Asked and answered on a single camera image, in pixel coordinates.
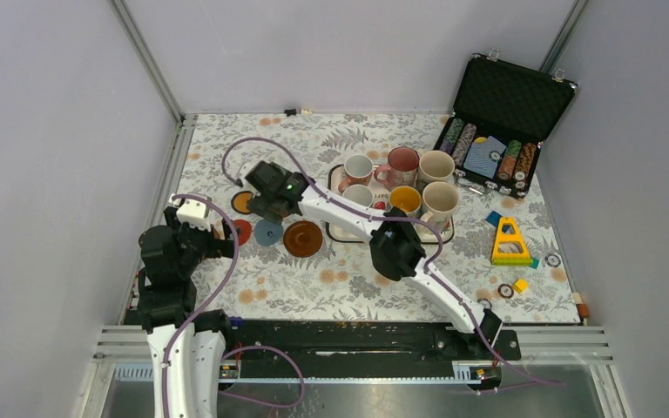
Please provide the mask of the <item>brown wooden coaster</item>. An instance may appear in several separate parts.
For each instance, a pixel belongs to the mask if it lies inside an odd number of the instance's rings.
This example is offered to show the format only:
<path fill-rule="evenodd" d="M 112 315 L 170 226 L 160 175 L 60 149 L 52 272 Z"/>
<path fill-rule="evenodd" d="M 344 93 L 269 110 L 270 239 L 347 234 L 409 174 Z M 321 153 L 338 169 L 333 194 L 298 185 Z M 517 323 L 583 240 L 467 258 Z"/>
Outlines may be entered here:
<path fill-rule="evenodd" d="M 322 243 L 321 229 L 310 221 L 294 222 L 283 235 L 284 247 L 294 257 L 310 257 L 319 252 Z"/>

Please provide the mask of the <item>orange smiley coaster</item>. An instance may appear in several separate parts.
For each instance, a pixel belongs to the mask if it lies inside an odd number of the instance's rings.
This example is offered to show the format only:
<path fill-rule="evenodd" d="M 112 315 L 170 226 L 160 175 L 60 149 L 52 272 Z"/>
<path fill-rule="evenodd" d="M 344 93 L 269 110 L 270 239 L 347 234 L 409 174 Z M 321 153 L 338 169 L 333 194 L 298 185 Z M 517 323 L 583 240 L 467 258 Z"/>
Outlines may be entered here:
<path fill-rule="evenodd" d="M 252 211 L 249 209 L 248 205 L 252 198 L 253 193 L 250 191 L 238 192 L 233 195 L 231 206 L 237 213 L 243 215 L 251 214 Z"/>

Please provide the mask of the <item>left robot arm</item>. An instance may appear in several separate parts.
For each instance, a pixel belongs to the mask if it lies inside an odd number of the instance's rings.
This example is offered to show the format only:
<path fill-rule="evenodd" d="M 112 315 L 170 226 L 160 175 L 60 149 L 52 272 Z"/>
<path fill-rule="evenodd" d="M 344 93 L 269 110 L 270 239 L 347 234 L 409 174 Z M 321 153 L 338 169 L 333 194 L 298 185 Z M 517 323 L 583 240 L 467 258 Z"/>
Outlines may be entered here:
<path fill-rule="evenodd" d="M 151 353 L 155 416 L 214 417 L 220 366 L 235 346 L 222 310 L 196 307 L 192 276 L 204 260 L 239 255 L 229 219 L 215 230 L 220 209 L 203 195 L 171 197 L 165 224 L 139 237 L 143 266 L 137 274 L 140 325 Z"/>

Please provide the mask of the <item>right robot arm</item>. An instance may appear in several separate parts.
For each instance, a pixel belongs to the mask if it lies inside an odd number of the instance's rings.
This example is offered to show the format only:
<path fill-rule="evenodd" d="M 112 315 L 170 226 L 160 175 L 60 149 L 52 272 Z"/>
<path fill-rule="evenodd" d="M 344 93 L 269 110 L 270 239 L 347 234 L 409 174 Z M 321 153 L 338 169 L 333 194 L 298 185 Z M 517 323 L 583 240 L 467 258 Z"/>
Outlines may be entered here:
<path fill-rule="evenodd" d="M 321 189 L 300 172 L 260 161 L 245 167 L 247 174 L 234 184 L 253 192 L 248 209 L 274 223 L 289 214 L 321 220 L 340 227 L 368 244 L 373 267 L 392 281 L 405 281 L 440 307 L 453 327 L 465 334 L 469 354 L 485 359 L 499 347 L 502 320 L 469 298 L 434 265 L 422 246 L 416 226 L 403 211 L 389 212 L 357 204 Z"/>

